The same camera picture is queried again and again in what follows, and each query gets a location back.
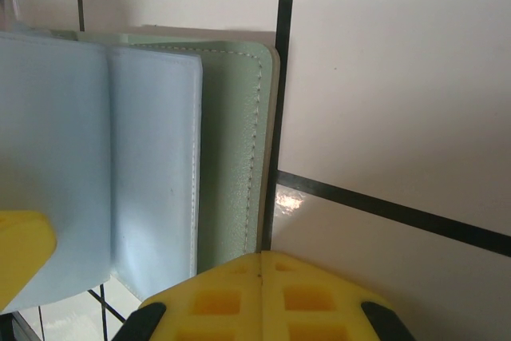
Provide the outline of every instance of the white tile floor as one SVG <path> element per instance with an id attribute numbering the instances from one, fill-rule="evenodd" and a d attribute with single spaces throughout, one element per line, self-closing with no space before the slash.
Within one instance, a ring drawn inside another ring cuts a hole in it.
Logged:
<path id="1" fill-rule="evenodd" d="M 23 316 L 25 321 L 29 324 L 35 334 L 42 339 L 42 328 L 41 328 L 41 320 L 39 319 L 39 308 L 31 307 L 29 309 L 25 309 L 24 311 L 20 311 L 20 314 Z"/>
<path id="2" fill-rule="evenodd" d="M 84 0 L 85 28 L 272 42 L 277 2 Z M 22 14 L 78 28 L 76 0 Z M 510 235 L 510 26 L 508 0 L 294 0 L 279 169 Z M 380 291 L 418 339 L 509 337 L 509 257 L 284 187 L 275 213 L 274 249 Z M 46 340 L 102 339 L 82 299 L 43 307 Z"/>
<path id="3" fill-rule="evenodd" d="M 121 329 L 122 322 L 115 318 L 109 311 L 106 312 L 106 325 L 108 329 L 109 340 L 113 339 L 115 334 Z"/>

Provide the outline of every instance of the mint green notebook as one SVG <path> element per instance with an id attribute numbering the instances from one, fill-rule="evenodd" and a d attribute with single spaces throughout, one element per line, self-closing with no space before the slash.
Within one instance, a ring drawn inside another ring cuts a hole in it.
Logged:
<path id="1" fill-rule="evenodd" d="M 81 42 L 200 55 L 203 100 L 198 271 L 260 248 L 279 57 L 254 42 L 53 32 Z"/>

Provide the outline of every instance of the yellow plastic object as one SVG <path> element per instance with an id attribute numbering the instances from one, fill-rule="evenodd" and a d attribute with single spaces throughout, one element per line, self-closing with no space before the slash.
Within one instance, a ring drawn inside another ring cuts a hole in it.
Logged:
<path id="1" fill-rule="evenodd" d="M 151 341 L 260 341 L 259 255 L 242 256 L 146 301 L 167 307 Z"/>
<path id="2" fill-rule="evenodd" d="M 360 304 L 379 295 L 276 252 L 264 252 L 263 339 L 379 341 Z"/>
<path id="3" fill-rule="evenodd" d="M 51 257 L 57 239 L 39 212 L 0 211 L 0 311 Z"/>
<path id="4" fill-rule="evenodd" d="M 380 296 L 276 252 L 241 256 L 142 303 L 167 307 L 151 341 L 378 341 Z"/>

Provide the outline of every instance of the notebook cover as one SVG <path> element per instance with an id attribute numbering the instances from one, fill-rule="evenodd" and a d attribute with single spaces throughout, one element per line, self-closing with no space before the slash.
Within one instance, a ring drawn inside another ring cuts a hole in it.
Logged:
<path id="1" fill-rule="evenodd" d="M 54 32 L 83 42 L 200 55 L 203 100 L 198 270 L 260 247 L 279 58 L 255 42 Z"/>
<path id="2" fill-rule="evenodd" d="M 113 274 L 139 299 L 196 274 L 202 65 L 109 50 Z"/>
<path id="3" fill-rule="evenodd" d="M 57 233 L 6 312 L 108 279 L 109 127 L 104 46 L 0 33 L 0 210 L 41 212 Z"/>

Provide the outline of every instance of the yellow foam block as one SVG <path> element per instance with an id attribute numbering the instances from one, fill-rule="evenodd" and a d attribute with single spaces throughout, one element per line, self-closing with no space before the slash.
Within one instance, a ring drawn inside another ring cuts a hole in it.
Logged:
<path id="1" fill-rule="evenodd" d="M 151 341 L 378 341 L 361 303 L 379 295 L 277 252 L 241 256 L 146 300 Z"/>
<path id="2" fill-rule="evenodd" d="M 277 252 L 263 252 L 265 341 L 379 341 L 360 304 L 390 305 L 356 284 Z"/>
<path id="3" fill-rule="evenodd" d="M 259 255 L 246 255 L 144 301 L 167 310 L 151 341 L 261 340 Z"/>
<path id="4" fill-rule="evenodd" d="M 0 311 L 51 257 L 57 239 L 39 212 L 0 211 Z"/>

